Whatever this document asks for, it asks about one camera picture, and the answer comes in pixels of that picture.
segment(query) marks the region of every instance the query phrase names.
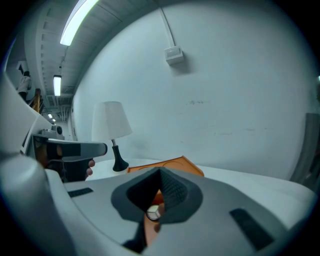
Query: person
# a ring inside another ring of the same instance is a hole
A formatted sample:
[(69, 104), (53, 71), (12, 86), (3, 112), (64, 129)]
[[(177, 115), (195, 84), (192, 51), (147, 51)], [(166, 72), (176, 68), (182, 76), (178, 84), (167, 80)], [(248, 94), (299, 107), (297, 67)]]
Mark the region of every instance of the person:
[(28, 90), (31, 89), (31, 78), (29, 71), (25, 71), (23, 73), (23, 77), (20, 79), (18, 94), (22, 97), (24, 101), (26, 101)]

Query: black lamp base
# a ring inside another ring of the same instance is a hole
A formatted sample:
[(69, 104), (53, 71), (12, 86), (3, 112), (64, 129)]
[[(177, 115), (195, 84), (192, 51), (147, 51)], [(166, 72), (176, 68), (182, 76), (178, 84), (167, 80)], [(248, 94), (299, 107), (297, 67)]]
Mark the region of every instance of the black lamp base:
[(116, 146), (113, 146), (112, 147), (113, 149), (113, 153), (114, 153), (114, 166), (113, 166), (113, 170), (115, 172), (121, 172), (121, 171), (124, 171), (125, 169), (127, 169), (127, 167), (129, 166), (129, 164), (122, 159), (121, 155), (120, 155), (120, 152), (119, 152), (119, 147), (116, 145)]

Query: table lamp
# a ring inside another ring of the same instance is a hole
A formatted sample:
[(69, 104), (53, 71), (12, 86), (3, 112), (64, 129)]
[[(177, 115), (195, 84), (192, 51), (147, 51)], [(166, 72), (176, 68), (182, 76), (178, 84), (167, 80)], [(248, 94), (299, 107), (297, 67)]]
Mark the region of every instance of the table lamp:
[(92, 117), (92, 141), (111, 140), (113, 144), (115, 172), (125, 170), (129, 164), (120, 155), (116, 138), (132, 133), (122, 104), (117, 101), (106, 101), (95, 104)]

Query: white wall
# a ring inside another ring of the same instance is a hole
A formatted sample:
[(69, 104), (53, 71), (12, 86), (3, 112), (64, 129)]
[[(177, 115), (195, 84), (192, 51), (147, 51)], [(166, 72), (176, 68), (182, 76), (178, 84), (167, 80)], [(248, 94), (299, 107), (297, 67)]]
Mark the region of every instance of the white wall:
[(133, 130), (117, 140), (124, 158), (184, 155), (199, 165), (288, 179), (305, 113), (316, 109), (318, 74), (300, 34), (271, 5), (191, 1), (163, 11), (185, 63), (165, 62), (169, 44), (158, 10), (120, 31), (76, 91), (78, 140), (91, 139), (95, 102), (120, 101)]
[(73, 141), (72, 136), (69, 131), (68, 122), (55, 122), (57, 126), (61, 126), (62, 135), (66, 141)]

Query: white lampshade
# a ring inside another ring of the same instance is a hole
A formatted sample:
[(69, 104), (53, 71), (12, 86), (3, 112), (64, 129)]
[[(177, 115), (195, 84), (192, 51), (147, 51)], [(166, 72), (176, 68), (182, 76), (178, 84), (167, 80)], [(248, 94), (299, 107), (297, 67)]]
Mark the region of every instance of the white lampshade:
[(95, 104), (92, 117), (93, 141), (106, 141), (132, 133), (122, 104), (106, 101)]

